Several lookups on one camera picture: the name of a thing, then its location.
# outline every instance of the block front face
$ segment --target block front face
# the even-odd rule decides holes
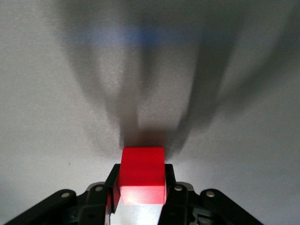
[[[164,148],[124,148],[118,185],[124,204],[164,204]]]

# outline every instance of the screw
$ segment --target screw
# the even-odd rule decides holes
[[[102,189],[103,189],[102,186],[98,186],[98,187],[95,188],[95,191],[101,191]]]
[[[176,185],[176,186],[174,187],[174,189],[175,189],[175,191],[181,191],[181,190],[182,190],[182,186]]]
[[[70,193],[68,192],[65,192],[61,195],[62,198],[66,198],[66,197],[69,197],[70,196]]]
[[[215,196],[215,193],[213,193],[212,191],[207,191],[206,196],[213,198]]]

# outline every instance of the screw head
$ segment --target screw head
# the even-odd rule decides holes
[[[174,189],[175,189],[175,191],[181,191],[183,188],[182,188],[182,186],[180,186],[180,185],[176,185],[176,186],[174,187]]]
[[[62,198],[66,198],[66,197],[69,197],[70,196],[70,193],[69,192],[65,192],[61,195]]]
[[[208,196],[209,198],[213,198],[215,196],[215,193],[213,193],[212,191],[207,191],[206,196]]]
[[[103,189],[102,186],[98,186],[98,187],[95,188],[95,191],[101,191],[102,189]]]

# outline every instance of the gray surface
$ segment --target gray surface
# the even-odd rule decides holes
[[[300,221],[298,1],[0,2],[0,223],[164,145],[177,180]],[[112,224],[154,224],[120,205]]]

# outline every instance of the red block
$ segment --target red block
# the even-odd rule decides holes
[[[118,185],[124,204],[164,204],[164,148],[125,147]]]

